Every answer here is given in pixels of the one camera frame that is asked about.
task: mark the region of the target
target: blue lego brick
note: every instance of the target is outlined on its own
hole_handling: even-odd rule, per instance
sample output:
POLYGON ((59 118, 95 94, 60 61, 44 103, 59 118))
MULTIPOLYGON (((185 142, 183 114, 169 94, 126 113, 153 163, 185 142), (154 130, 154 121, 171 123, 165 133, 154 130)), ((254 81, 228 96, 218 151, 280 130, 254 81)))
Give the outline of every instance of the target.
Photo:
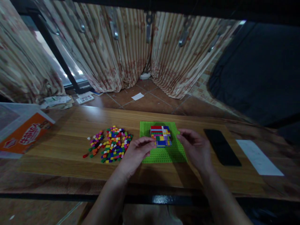
POLYGON ((156 141, 157 145, 166 145, 166 141, 156 141))

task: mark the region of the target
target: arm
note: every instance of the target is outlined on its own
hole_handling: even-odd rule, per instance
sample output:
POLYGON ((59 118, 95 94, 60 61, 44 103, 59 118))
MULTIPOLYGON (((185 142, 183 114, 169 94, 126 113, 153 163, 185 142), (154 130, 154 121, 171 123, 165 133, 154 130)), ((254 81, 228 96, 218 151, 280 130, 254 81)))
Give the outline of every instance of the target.
POLYGON ((112 224, 122 212, 126 186, 142 160, 155 148, 155 140, 141 137, 130 143, 118 167, 105 183, 99 197, 83 221, 83 225, 112 224))
POLYGON ((177 138, 202 178, 216 224, 252 224, 213 167, 209 141, 189 129, 180 129, 177 138))

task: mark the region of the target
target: floor tile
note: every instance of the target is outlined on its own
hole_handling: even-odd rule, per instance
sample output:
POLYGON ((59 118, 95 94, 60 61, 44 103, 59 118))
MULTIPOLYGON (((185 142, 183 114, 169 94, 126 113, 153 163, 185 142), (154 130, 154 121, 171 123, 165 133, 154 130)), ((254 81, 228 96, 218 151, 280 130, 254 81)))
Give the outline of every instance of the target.
POLYGON ((77 95, 74 89, 73 90, 72 89, 71 90, 66 90, 66 94, 67 95, 72 95, 72 96, 77 95))
POLYGON ((131 102, 133 99, 132 96, 137 95, 138 93, 145 94, 146 91, 139 86, 135 85, 129 89, 123 89, 120 92, 110 92, 108 93, 110 97, 117 101, 121 106, 131 102))
POLYGON ((138 80, 136 85, 143 88, 145 91, 151 91, 151 90, 157 88, 156 84, 153 83, 153 81, 151 79, 138 80))
POLYGON ((164 114, 171 114, 174 110, 173 107, 149 93, 137 101, 128 103, 123 108, 126 110, 164 114))
POLYGON ((57 224, 77 202, 0 199, 0 224, 57 224))
POLYGON ((81 214, 86 206, 86 202, 83 202, 79 205, 62 223, 61 225, 77 225, 78 220, 81 217, 81 214))
POLYGON ((84 103, 84 106, 95 106, 100 108, 119 108, 120 105, 117 104, 108 94, 104 93, 100 96, 93 95, 94 100, 84 103))
POLYGON ((64 109, 42 109, 51 119, 57 122, 62 116, 67 113, 67 110, 64 109))
POLYGON ((190 95, 185 95, 183 99, 175 99, 167 96, 160 88, 156 88, 150 92, 151 94, 155 95, 156 97, 160 98, 161 100, 165 101, 173 108, 177 108, 181 103, 183 103, 190 95))
POLYGON ((191 96, 178 109, 188 116, 224 118, 224 111, 218 107, 191 96))

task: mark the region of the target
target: white object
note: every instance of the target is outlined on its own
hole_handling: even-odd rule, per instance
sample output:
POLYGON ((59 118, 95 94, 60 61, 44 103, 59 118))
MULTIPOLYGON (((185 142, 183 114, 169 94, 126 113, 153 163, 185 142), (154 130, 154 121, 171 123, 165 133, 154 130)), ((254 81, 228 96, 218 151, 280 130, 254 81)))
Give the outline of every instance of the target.
POLYGON ((59 104, 65 104, 71 100, 68 95, 64 96, 51 96, 44 98, 45 102, 40 106, 41 109, 46 109, 47 107, 53 107, 59 104))
POLYGON ((79 103, 79 105, 83 104, 83 103, 86 103, 86 102, 89 102, 91 100, 94 100, 94 97, 92 95, 87 95, 87 96, 84 96, 82 98, 77 98, 76 101, 79 103))
POLYGON ((141 80, 147 80, 147 79, 149 79, 150 76, 151 76, 150 73, 143 73, 143 74, 140 76, 140 79, 141 79, 141 80))
POLYGON ((142 93, 138 93, 137 95, 133 96, 133 100, 139 100, 140 98, 144 97, 144 95, 142 93))
POLYGON ((250 140, 236 140, 259 175, 284 176, 269 158, 250 140))
POLYGON ((88 96, 88 95, 92 96, 93 94, 94 94, 93 92, 88 91, 88 92, 85 92, 83 94, 77 94, 77 96, 78 96, 78 98, 83 98, 83 97, 88 96))

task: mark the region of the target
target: orange box label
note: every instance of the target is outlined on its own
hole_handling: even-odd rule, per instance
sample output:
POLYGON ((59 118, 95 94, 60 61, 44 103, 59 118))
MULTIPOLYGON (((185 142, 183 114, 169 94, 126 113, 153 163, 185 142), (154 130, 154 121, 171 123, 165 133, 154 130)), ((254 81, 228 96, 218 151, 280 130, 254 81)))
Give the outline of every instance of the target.
POLYGON ((39 113, 34 114, 1 142, 1 151, 25 153, 53 124, 39 113))

